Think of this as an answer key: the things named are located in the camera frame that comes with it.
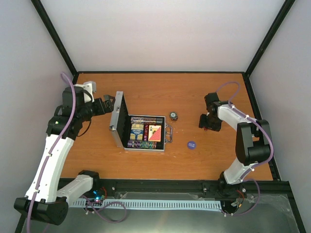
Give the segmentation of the blue round dealer button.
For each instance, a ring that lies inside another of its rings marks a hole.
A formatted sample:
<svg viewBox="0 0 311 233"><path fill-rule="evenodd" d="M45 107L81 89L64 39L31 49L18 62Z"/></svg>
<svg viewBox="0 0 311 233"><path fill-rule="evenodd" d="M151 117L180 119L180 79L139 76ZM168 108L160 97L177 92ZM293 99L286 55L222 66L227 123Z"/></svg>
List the blue round dealer button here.
<svg viewBox="0 0 311 233"><path fill-rule="evenodd" d="M187 143L187 147L188 147L188 149L190 149L190 150L194 150L194 149L196 149L197 144L196 144L196 142L194 142L194 141L189 141L189 142Z"/></svg>

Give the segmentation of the blue gold playing card box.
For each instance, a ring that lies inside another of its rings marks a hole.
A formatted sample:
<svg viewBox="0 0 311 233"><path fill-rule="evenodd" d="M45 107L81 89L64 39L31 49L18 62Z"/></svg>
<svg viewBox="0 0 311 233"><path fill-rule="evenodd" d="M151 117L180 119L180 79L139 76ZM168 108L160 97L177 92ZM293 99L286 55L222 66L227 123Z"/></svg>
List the blue gold playing card box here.
<svg viewBox="0 0 311 233"><path fill-rule="evenodd" d="M130 131L130 140L143 140L144 125L132 124Z"/></svg>

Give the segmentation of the small poker chip stack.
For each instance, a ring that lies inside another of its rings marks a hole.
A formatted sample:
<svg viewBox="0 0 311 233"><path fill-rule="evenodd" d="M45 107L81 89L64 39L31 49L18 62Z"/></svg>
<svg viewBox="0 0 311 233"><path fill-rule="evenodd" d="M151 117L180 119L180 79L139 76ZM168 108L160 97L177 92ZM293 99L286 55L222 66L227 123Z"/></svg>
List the small poker chip stack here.
<svg viewBox="0 0 311 233"><path fill-rule="evenodd" d="M170 112L169 117L172 121L177 121L178 120L178 115L176 112Z"/></svg>

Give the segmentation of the aluminium poker case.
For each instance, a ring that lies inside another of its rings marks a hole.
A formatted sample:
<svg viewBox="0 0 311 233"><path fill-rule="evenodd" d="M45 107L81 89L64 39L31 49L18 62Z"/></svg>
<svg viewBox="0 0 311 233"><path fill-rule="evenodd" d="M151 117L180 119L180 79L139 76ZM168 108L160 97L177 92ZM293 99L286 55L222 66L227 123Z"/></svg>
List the aluminium poker case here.
<svg viewBox="0 0 311 233"><path fill-rule="evenodd" d="M122 91L116 92L109 129L116 145L128 151L163 152L173 141L173 128L164 116L133 115Z"/></svg>

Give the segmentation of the red playing card box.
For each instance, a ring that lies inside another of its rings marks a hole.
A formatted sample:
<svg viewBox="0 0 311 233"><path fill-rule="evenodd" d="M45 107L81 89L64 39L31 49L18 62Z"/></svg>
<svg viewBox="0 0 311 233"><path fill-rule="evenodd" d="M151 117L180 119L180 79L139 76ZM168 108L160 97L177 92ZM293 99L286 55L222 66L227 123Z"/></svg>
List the red playing card box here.
<svg viewBox="0 0 311 233"><path fill-rule="evenodd" d="M148 141L160 142L161 141L161 125L149 125Z"/></svg>

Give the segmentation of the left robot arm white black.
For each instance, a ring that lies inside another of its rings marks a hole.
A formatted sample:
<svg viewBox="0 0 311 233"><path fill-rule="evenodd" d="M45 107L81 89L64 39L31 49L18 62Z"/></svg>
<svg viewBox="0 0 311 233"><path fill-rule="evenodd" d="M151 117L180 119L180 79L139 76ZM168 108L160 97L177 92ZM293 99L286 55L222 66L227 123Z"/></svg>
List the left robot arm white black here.
<svg viewBox="0 0 311 233"><path fill-rule="evenodd" d="M46 143L35 178L22 198L16 198L14 208L27 218L60 225L68 209L84 193L97 195L101 190L99 173L82 170L63 188L59 188L66 157L83 123L92 117L111 113L115 98L104 95L94 98L96 87L90 83L67 87L62 93L62 105L57 106L48 122Z"/></svg>

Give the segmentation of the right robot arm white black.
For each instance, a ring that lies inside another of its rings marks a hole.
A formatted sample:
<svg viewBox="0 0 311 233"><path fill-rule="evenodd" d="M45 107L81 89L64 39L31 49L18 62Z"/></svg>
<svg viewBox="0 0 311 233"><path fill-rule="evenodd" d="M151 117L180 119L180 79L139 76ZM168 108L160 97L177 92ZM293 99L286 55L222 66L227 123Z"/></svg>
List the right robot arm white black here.
<svg viewBox="0 0 311 233"><path fill-rule="evenodd" d="M213 98L205 102L207 113L200 116L199 128L218 132L222 122L226 122L236 131L236 159L218 179L219 194L228 197L239 189L256 165L269 159L272 152L269 124L244 114L228 101Z"/></svg>

